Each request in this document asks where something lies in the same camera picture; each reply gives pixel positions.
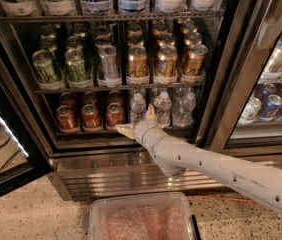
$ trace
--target led light strip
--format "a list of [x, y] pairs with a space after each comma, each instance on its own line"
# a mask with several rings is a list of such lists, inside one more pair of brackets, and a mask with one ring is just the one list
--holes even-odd
[[10, 136], [10, 138], [12, 139], [12, 141], [14, 142], [14, 144], [20, 149], [20, 151], [22, 152], [22, 154], [25, 157], [29, 157], [28, 152], [25, 151], [25, 149], [23, 148], [23, 146], [20, 144], [20, 142], [18, 141], [18, 139], [14, 136], [14, 134], [12, 133], [12, 131], [10, 130], [9, 126], [6, 124], [6, 122], [1, 118], [0, 116], [0, 124], [3, 126], [3, 128], [5, 129], [6, 133]]

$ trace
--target robotic arm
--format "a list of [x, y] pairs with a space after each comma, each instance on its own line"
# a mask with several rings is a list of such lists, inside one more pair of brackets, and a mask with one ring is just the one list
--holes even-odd
[[116, 128], [146, 148], [167, 177], [182, 176], [185, 169], [195, 170], [282, 213], [282, 169], [197, 148], [165, 133], [153, 114], [150, 106], [146, 119], [134, 128]]

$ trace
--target red can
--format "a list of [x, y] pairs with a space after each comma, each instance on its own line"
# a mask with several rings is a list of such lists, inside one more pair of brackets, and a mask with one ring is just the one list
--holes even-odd
[[107, 108], [107, 125], [114, 127], [123, 124], [123, 109], [119, 103], [111, 103]]
[[92, 104], [87, 104], [82, 108], [81, 117], [83, 119], [83, 126], [85, 128], [91, 129], [101, 126], [99, 111], [96, 106]]
[[108, 105], [111, 103], [119, 103], [123, 107], [123, 95], [120, 91], [110, 91], [108, 94]]
[[73, 96], [72, 93], [62, 93], [59, 97], [59, 105], [62, 106], [62, 105], [67, 105], [69, 106], [74, 115], [77, 115], [77, 106], [76, 106], [76, 102], [75, 102], [75, 98]]
[[92, 104], [97, 107], [97, 103], [98, 103], [97, 96], [94, 92], [88, 91], [82, 95], [82, 106], [85, 106], [87, 104]]
[[57, 109], [57, 118], [60, 128], [63, 130], [73, 130], [78, 128], [78, 121], [71, 109], [67, 105], [62, 105]]

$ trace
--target beverage cooler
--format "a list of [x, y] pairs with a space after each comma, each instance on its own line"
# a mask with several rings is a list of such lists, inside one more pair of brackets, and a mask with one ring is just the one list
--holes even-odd
[[282, 167], [282, 122], [238, 121], [261, 84], [281, 95], [258, 80], [281, 32], [282, 0], [0, 0], [1, 88], [64, 200], [220, 187], [165, 177], [115, 125], [151, 103], [173, 136]]

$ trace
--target speckled surface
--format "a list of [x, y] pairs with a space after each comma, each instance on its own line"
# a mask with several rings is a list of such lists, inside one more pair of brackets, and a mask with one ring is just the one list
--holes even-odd
[[[225, 191], [188, 196], [204, 240], [282, 239], [282, 215]], [[89, 202], [64, 202], [42, 177], [0, 198], [0, 239], [87, 239]]]

